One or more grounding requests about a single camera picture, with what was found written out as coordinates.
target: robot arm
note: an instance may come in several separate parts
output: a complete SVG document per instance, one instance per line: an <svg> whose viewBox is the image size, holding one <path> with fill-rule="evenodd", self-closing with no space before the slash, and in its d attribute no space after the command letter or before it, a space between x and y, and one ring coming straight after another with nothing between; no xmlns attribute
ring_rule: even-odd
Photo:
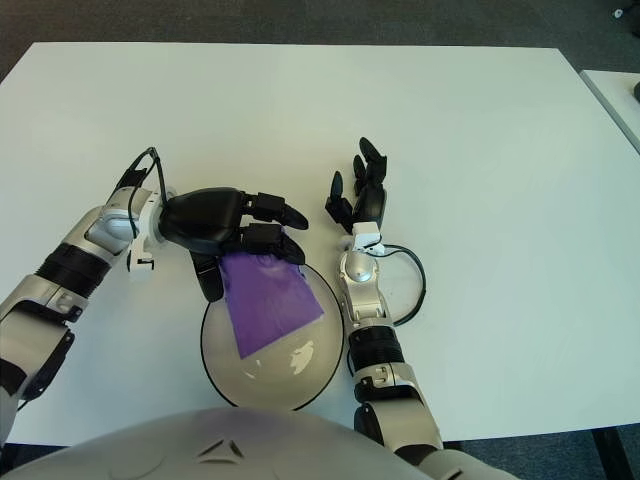
<svg viewBox="0 0 640 480"><path fill-rule="evenodd" d="M73 344L67 326L131 239L127 201L132 186L116 190L104 207L90 210L47 257L0 304L0 445L13 425L20 399L39 397ZM132 215L139 217L151 192L138 189Z"/></svg>
<svg viewBox="0 0 640 480"><path fill-rule="evenodd" d="M375 257L385 253L379 228L386 201L382 188L386 157L365 138L360 140L360 149L367 169L356 156L356 207L352 209L342 198L339 172L325 205L334 221L351 234L342 242L346 248L338 262L338 284L353 360L354 394L361 404L354 415L354 429L430 478L514 479L463 452L443 449L438 426L413 369L404 360L393 318L378 287L380 268Z"/></svg>
<svg viewBox="0 0 640 480"><path fill-rule="evenodd" d="M150 168L138 168L142 158ZM157 167L160 192L141 188ZM240 227L244 214L308 228L306 218L281 197L212 188L181 196L168 193L160 159L145 150L125 171L104 206L90 210L33 275L0 304L0 446L6 441L19 400L39 397L53 380L74 341L68 324L77 321L89 296L128 250L127 266L136 275L153 269L146 250L164 240L189 249L196 275L209 301L222 297L217 268L230 252L273 253L304 263L304 252L279 224Z"/></svg>

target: floor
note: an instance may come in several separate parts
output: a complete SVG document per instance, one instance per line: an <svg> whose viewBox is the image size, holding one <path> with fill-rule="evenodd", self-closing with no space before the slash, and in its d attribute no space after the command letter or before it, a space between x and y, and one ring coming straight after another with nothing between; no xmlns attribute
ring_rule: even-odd
<svg viewBox="0 0 640 480"><path fill-rule="evenodd" d="M611 15L630 1L0 0L0 80L35 41L556 47L577 71L640 72L640 8ZM618 431L640 479L640 425ZM589 431L459 446L529 480L606 478ZM10 447L4 468L50 450Z"/></svg>

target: purple fabric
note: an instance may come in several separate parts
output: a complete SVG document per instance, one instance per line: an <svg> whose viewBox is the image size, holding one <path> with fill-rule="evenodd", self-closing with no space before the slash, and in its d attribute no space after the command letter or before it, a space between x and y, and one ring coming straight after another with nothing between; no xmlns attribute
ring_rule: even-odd
<svg viewBox="0 0 640 480"><path fill-rule="evenodd" d="M298 265L273 255L238 253L224 256L221 268L240 358L324 313Z"/></svg>

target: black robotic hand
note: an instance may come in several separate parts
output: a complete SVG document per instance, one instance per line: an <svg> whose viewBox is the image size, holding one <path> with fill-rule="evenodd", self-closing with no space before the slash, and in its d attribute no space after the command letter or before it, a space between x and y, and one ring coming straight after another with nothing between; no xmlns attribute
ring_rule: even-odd
<svg viewBox="0 0 640 480"><path fill-rule="evenodd" d="M279 223L240 226L243 215ZM282 225L309 228L307 219L284 198L235 188L207 188L168 200L160 217L160 233L189 250L202 292L209 302L222 298L220 258L233 252L273 254L302 265L304 252L283 231Z"/></svg>
<svg viewBox="0 0 640 480"><path fill-rule="evenodd" d="M357 222L376 222L380 228L387 199L382 186L382 181L387 175L387 157L380 155L376 147L364 137L360 139L360 151L367 166L365 168L360 155L353 159L356 177L354 190L358 197L356 206L351 207L349 200L342 197L342 175L335 172L331 192L324 207L331 218L342 225L347 233L351 233L353 224Z"/></svg>

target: white bracket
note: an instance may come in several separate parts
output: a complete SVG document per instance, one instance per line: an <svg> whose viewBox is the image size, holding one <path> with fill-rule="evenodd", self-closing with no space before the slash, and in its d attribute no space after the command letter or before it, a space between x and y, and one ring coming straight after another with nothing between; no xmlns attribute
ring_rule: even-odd
<svg viewBox="0 0 640 480"><path fill-rule="evenodd" d="M167 189L167 198L175 195L175 190ZM153 254L149 251L164 242L164 237L158 229L160 214L162 213L162 197L159 190L155 190L140 212L137 221L138 235L129 246L127 267L133 281L146 281L151 278L155 266Z"/></svg>
<svg viewBox="0 0 640 480"><path fill-rule="evenodd" d="M353 252L369 253L371 255L384 255L382 235L376 222L358 222L353 224L353 235L344 236L340 245L345 250Z"/></svg>

